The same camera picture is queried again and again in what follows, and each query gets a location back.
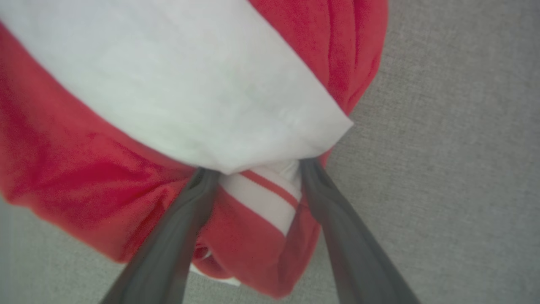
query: white garment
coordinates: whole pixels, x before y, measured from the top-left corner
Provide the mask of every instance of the white garment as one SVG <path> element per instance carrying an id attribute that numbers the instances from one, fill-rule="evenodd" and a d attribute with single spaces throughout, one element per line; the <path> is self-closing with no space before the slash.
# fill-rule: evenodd
<path id="1" fill-rule="evenodd" d="M 98 115 L 194 166 L 318 156 L 352 125 L 245 0 L 1 0 L 0 20 Z"/>

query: striped fabric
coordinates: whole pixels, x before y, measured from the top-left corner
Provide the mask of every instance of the striped fabric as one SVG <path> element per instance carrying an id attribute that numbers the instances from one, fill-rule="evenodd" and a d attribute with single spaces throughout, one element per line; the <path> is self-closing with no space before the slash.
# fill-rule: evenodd
<path id="1" fill-rule="evenodd" d="M 350 127 L 386 22 L 386 0 L 2 0 L 0 194 L 128 262 L 218 169 L 192 269 L 287 296 L 320 231 L 295 159 Z"/>

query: white stripe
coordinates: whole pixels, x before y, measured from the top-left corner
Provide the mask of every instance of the white stripe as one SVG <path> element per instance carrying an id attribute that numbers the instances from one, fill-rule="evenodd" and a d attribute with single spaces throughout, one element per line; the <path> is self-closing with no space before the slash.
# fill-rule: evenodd
<path id="1" fill-rule="evenodd" d="M 297 201 L 302 198 L 301 183 L 299 182 L 300 170 L 298 167 L 296 168 L 296 172 L 293 173 L 291 180 L 287 180 L 284 176 L 281 176 L 265 166 L 252 168 L 251 171 L 289 192 Z"/>
<path id="2" fill-rule="evenodd" d="M 224 175 L 219 183 L 232 197 L 287 235 L 296 210 L 281 196 L 240 174 Z"/>
<path id="3" fill-rule="evenodd" d="M 0 0 L 0 20 L 94 112 L 181 162 L 314 157 L 352 125 L 246 0 Z"/>

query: gray floor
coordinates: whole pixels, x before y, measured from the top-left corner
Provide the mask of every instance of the gray floor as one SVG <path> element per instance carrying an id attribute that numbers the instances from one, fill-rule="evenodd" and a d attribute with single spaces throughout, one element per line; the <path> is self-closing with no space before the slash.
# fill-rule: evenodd
<path id="1" fill-rule="evenodd" d="M 379 74 L 328 170 L 423 303 L 540 303 L 539 32 L 538 0 L 390 0 Z M 1 303 L 95 304 L 121 270 L 27 210 L 0 214 Z M 275 302 L 197 275 L 185 301 Z M 321 240 L 281 303 L 337 302 Z"/>

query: red cloth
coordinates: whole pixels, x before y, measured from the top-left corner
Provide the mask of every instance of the red cloth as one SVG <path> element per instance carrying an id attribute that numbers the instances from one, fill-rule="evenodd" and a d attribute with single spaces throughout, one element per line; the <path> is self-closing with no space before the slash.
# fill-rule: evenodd
<path id="1" fill-rule="evenodd" d="M 350 114 L 379 65 L 387 2 L 251 3 Z M 0 24 L 0 191 L 9 203 L 127 262 L 193 171 L 93 113 Z M 257 225 L 264 237 L 245 229 Z M 280 298 L 305 270 L 319 230 L 304 199 L 283 237 L 220 189 L 194 263 Z"/>

